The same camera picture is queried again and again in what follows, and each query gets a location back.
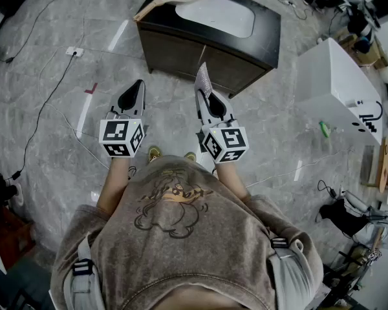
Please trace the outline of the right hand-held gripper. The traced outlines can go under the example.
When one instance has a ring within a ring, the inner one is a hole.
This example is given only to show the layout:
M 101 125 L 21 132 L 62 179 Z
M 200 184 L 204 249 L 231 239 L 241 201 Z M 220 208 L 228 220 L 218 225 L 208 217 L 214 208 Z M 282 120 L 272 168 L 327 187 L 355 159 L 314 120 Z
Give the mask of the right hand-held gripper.
M 219 92 L 205 98 L 201 90 L 195 94 L 197 113 L 202 126 L 197 133 L 200 151 L 207 152 L 214 163 L 240 160 L 249 149 L 246 130 L 234 118 L 230 102 Z

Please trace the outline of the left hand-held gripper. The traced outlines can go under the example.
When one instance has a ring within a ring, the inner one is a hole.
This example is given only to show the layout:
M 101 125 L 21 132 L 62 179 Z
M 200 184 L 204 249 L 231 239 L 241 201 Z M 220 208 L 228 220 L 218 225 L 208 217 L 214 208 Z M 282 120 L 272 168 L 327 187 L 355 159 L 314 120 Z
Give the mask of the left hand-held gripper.
M 112 158 L 134 158 L 145 138 L 146 85 L 136 80 L 120 89 L 109 104 L 107 117 L 100 121 L 99 144 Z

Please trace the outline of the person's right forearm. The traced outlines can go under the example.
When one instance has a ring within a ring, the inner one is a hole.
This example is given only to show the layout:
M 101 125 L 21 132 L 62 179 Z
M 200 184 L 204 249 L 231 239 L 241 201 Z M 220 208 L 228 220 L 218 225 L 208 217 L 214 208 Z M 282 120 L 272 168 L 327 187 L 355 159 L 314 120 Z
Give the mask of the person's right forearm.
M 231 163 L 218 163 L 215 165 L 218 179 L 224 184 L 238 199 L 242 202 L 247 202 L 251 195 L 248 192 L 245 184 L 240 179 L 236 166 Z

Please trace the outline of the person's left forearm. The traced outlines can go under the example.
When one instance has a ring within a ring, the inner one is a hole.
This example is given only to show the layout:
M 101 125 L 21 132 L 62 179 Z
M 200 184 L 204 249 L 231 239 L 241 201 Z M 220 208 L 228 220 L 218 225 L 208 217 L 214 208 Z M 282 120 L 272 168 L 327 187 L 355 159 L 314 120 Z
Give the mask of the person's left forearm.
M 129 183 L 129 158 L 113 158 L 105 183 L 96 204 L 97 208 L 108 215 L 116 210 L 127 184 Z

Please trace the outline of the person's left shoe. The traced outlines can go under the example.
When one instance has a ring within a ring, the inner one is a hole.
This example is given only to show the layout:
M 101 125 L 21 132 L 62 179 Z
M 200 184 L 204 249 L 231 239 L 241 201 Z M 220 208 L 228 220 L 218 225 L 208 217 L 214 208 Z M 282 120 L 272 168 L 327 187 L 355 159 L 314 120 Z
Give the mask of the person's left shoe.
M 161 150 L 157 146 L 155 146 L 155 145 L 150 146 L 150 148 L 148 150 L 148 162 L 149 163 L 151 163 L 153 160 L 155 160 L 161 156 L 162 156 Z

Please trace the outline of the black sink cabinet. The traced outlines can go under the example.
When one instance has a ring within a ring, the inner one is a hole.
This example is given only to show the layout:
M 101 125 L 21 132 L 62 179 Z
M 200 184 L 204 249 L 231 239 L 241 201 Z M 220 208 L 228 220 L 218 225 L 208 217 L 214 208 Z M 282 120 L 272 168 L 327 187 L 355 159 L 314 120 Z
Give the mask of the black sink cabinet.
M 252 0 L 255 20 L 250 37 L 239 38 L 181 18 L 165 4 L 137 22 L 149 71 L 160 70 L 193 81 L 206 62 L 213 88 L 234 97 L 278 67 L 281 15 Z

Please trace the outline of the white rectangular cabinet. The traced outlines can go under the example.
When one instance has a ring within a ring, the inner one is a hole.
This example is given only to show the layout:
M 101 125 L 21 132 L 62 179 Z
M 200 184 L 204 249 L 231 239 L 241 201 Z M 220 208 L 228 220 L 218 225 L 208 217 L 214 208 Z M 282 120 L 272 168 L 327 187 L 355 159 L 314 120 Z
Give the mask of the white rectangular cabinet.
M 343 131 L 364 145 L 380 146 L 383 115 L 372 133 L 359 115 L 380 112 L 381 97 L 354 60 L 328 38 L 300 55 L 296 62 L 295 105 L 309 117 Z

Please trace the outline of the brown graphic T-shirt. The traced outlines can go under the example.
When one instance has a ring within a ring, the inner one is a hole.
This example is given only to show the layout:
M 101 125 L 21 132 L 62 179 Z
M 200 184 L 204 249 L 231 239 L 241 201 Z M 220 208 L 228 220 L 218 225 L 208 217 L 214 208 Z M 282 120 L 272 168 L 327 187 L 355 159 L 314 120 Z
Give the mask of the brown graphic T-shirt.
M 124 310 L 146 293 L 201 285 L 305 310 L 323 279 L 311 237 L 262 195 L 243 202 L 198 163 L 178 156 L 148 163 L 110 216 L 77 208 L 54 264 L 59 310 Z

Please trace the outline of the black curved tube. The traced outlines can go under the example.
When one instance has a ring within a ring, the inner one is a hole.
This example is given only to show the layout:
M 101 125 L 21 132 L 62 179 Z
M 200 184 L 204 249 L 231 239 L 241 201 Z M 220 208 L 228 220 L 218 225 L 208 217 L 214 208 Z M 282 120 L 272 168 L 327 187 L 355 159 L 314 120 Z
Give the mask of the black curved tube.
M 374 121 L 379 121 L 382 118 L 383 115 L 383 107 L 382 104 L 379 101 L 376 101 L 376 104 L 380 108 L 380 112 L 377 116 L 374 114 L 364 114 L 364 115 L 359 115 L 359 118 L 361 121 L 367 126 L 367 128 L 372 132 L 372 133 L 377 133 L 378 129 L 374 126 Z

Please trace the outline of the round wooden board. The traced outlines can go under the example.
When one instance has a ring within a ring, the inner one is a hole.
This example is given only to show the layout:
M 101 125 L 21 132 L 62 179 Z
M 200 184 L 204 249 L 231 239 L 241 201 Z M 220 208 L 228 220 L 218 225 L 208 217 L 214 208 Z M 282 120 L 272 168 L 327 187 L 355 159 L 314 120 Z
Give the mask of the round wooden board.
M 380 193 L 383 193 L 387 185 L 388 175 L 388 137 L 384 137 L 380 147 L 380 155 L 378 160 L 378 170 L 376 175 L 376 186 Z

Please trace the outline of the reddish brown wooden furniture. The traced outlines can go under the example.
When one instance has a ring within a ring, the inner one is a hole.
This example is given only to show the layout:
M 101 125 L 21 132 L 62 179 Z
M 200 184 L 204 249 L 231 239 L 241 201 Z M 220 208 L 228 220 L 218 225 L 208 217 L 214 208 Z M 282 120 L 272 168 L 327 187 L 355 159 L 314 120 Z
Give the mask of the reddish brown wooden furniture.
M 32 222 L 0 208 L 0 270 L 4 274 L 35 246 L 32 227 Z

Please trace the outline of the person's neck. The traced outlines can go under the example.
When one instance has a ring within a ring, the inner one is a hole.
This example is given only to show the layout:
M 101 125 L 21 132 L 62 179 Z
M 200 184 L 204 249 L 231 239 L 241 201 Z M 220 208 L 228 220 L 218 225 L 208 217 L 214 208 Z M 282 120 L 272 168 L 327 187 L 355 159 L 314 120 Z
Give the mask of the person's neck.
M 124 310 L 274 310 L 256 299 L 230 296 L 201 285 L 181 285 L 159 295 L 149 293 L 130 301 Z

